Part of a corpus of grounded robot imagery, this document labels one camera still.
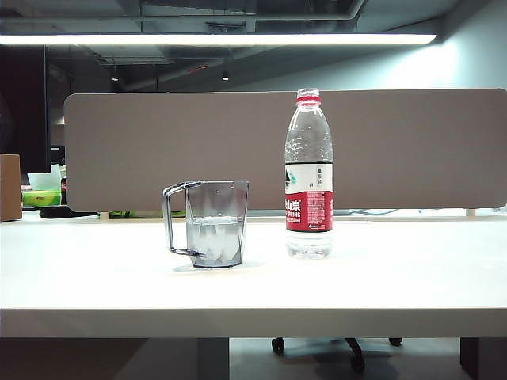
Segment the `chair wheel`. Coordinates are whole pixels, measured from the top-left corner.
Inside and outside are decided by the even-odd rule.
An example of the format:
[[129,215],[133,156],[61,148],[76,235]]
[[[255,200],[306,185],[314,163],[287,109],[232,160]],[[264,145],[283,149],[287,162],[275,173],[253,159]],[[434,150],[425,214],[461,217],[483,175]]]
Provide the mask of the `chair wheel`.
[[364,371],[364,359],[362,356],[354,356],[350,359],[350,366],[358,374]]
[[395,347],[399,347],[402,345],[403,338],[389,338],[389,343]]
[[277,355],[283,354],[285,349],[284,338],[275,338],[271,340],[271,348],[273,349],[273,352],[275,354]]

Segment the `gray partition panel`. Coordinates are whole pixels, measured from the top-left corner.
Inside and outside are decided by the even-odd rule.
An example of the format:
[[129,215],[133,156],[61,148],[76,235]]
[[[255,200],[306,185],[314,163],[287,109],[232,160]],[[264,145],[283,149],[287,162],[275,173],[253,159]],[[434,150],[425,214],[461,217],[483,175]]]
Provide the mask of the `gray partition panel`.
[[[169,184],[247,179],[250,209],[281,209],[294,110],[292,92],[72,95],[67,201],[76,211],[159,210]],[[503,89],[326,91],[322,110],[335,208],[507,202]]]

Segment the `water bottle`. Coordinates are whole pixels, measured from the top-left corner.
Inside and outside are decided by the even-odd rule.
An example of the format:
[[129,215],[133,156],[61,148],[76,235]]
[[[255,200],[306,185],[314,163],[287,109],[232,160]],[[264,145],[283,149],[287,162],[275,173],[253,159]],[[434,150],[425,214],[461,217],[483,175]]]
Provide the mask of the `water bottle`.
[[318,89],[300,89],[285,141],[285,223],[291,256],[331,251],[333,143]]

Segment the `monitor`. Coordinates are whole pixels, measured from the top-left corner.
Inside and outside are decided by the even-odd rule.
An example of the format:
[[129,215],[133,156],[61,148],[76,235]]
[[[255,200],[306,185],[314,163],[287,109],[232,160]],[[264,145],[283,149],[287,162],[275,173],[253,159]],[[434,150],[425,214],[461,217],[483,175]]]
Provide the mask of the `monitor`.
[[45,47],[0,46],[0,153],[19,154],[22,173],[49,173]]

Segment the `bottle label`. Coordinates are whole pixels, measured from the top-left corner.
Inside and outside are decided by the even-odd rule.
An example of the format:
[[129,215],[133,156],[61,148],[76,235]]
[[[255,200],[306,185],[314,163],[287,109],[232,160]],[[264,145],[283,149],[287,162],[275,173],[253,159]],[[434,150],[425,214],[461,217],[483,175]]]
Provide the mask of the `bottle label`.
[[285,222],[288,230],[333,228],[333,164],[285,165]]

